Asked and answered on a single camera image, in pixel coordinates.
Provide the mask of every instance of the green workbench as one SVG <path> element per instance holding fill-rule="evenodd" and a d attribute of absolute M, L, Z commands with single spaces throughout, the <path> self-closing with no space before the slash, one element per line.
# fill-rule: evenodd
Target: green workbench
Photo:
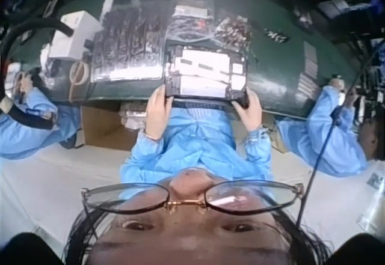
<path fill-rule="evenodd" d="M 104 0 L 76 0 L 66 4 L 59 11 L 59 16 L 73 11 L 86 10 L 99 19 Z M 290 36 L 287 43 L 276 43 L 253 32 L 251 49 L 255 58 L 249 55 L 249 87 L 258 93 L 264 110 L 275 114 L 305 118 L 309 114 L 314 99 L 298 93 L 300 74 L 305 71 L 304 41 L 316 48 L 318 63 L 317 81 L 321 87 L 334 74 L 341 75 L 349 84 L 355 71 L 344 60 L 337 49 L 323 36 L 314 32 L 307 34 L 291 22 L 288 11 L 266 0 L 215 0 L 215 5 L 224 7 L 241 16 L 253 19 L 264 27 L 274 31 L 281 30 Z M 25 62 L 24 68 L 39 66 L 40 49 L 47 43 L 47 32 L 41 30 L 33 39 L 14 49 L 14 56 Z M 69 65 L 60 68 L 56 77 L 51 98 L 65 101 L 69 95 Z M 159 81 L 120 81 L 86 83 L 76 87 L 73 93 L 75 101 L 86 100 L 145 100 L 153 90 L 163 83 Z"/>

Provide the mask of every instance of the black hair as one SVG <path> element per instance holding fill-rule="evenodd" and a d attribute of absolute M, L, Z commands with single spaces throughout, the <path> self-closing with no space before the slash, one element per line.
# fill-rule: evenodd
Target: black hair
<path fill-rule="evenodd" d="M 76 218 L 64 250 L 64 261 L 67 265 L 83 265 L 86 256 L 92 250 L 91 240 L 94 238 L 94 228 L 97 228 L 108 213 L 101 209 L 81 212 Z M 297 228 L 295 222 L 283 211 L 274 215 L 276 222 L 283 229 L 283 238 L 289 243 L 289 256 L 296 265 L 321 265 L 328 260 L 330 248 L 310 230 Z"/>
<path fill-rule="evenodd" d="M 377 105 L 376 108 L 376 114 L 375 114 L 375 120 L 377 123 L 377 129 L 376 129 L 376 135 L 377 135 L 377 148 L 375 151 L 374 159 L 376 160 L 385 160 L 385 148 L 384 148 L 384 142 L 385 142 L 385 135 L 384 135 L 384 107 L 381 104 Z"/>

